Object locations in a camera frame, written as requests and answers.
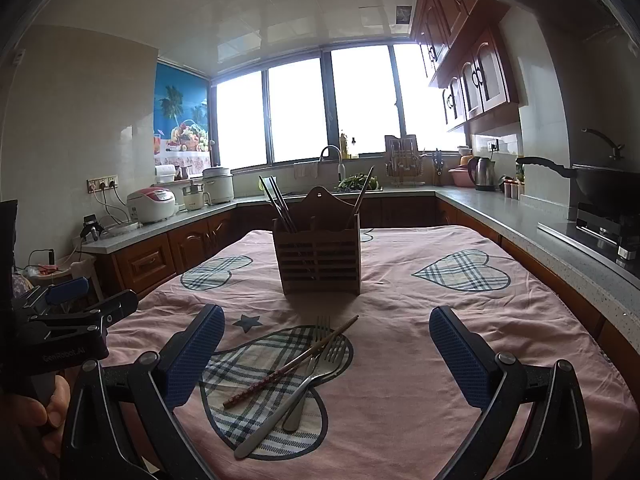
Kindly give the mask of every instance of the gas stove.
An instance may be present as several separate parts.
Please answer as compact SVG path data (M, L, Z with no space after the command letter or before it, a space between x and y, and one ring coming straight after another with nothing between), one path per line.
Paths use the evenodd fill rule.
M575 222L539 223L538 228L595 258L640 288L640 216L612 217L601 214L590 204L578 204Z

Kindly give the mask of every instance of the wooden utensil holder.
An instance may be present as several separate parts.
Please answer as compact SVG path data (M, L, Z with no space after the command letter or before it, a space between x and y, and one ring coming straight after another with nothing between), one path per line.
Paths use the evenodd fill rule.
M339 291L358 295L360 217L353 216L347 229L326 229L345 225L345 213L353 212L353 206L316 187L301 203L292 205L290 212L298 228L308 230L289 233L279 219L274 221L273 244L284 293Z

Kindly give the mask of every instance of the gray countertop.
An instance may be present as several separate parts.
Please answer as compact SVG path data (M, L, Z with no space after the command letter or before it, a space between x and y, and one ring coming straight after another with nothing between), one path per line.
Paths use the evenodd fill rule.
M337 196L356 195L357 193L337 194ZM538 222L562 222L562 217L524 202L505 198L500 193L459 187L389 188L367 193L365 197L425 195L435 195L473 216L561 276L620 330L640 352L640 290L590 256L538 229ZM302 198L303 195L286 197L287 201L292 202ZM167 220L142 226L127 234L83 244L82 250L93 254L110 254L190 222L235 207L260 203L268 203L268 201L263 196L251 196L238 198L225 204L208 206L198 211L181 212Z

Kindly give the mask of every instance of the rice cooker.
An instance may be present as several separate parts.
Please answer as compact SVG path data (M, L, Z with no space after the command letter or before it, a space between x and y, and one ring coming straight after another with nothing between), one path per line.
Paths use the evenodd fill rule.
M127 195L127 209L141 224L158 222L174 214L175 196L164 187L145 187Z
M212 204L231 202L234 199L234 183L229 168L215 166L202 170L202 190L209 193Z

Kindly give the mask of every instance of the dish rack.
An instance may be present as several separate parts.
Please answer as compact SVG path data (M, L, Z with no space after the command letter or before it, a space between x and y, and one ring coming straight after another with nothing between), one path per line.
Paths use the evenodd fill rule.
M398 139L385 136L386 175L392 178L394 186L421 186L424 180L423 156L418 151L415 135Z
M284 293L358 295L360 217L353 215L353 205L324 187L315 187L302 202L292 204L289 213L298 232L287 232L280 219L273 223L273 244Z

